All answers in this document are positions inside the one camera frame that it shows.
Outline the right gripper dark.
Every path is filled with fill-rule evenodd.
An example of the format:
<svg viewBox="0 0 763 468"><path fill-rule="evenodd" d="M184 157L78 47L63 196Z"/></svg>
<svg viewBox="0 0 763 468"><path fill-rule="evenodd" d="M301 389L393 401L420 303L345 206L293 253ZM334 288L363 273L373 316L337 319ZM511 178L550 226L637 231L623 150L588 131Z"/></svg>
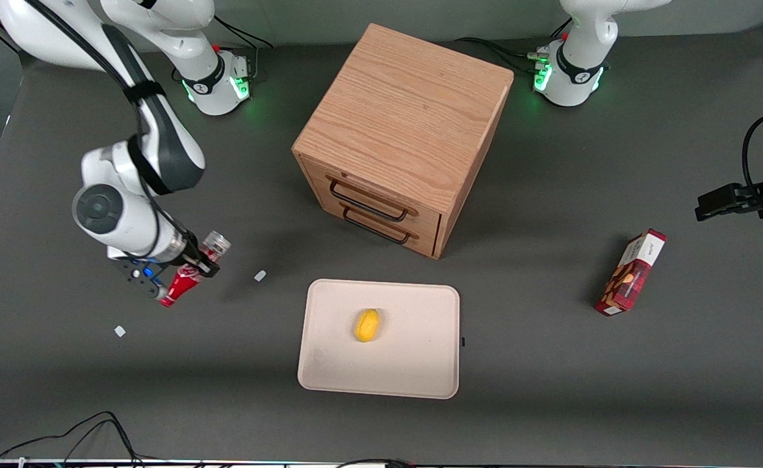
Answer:
<svg viewBox="0 0 763 468"><path fill-rule="evenodd" d="M174 240L167 248L156 252L150 257L109 249L109 259L126 282L134 285L144 294L154 300L162 300L173 285L173 279L164 279L165 270L185 266L186 278L212 278L220 267L215 261L203 259L198 261L198 249L194 243L184 240Z"/></svg>

